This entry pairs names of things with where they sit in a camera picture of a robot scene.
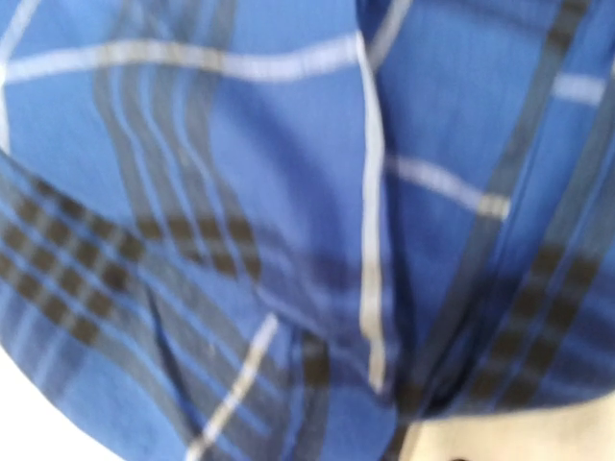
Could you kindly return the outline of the blue plaid long sleeve shirt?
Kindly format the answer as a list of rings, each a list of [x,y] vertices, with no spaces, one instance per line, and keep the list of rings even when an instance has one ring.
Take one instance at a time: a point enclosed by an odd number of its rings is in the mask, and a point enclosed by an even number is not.
[[[611,393],[613,3],[3,2],[1,347],[129,460]]]

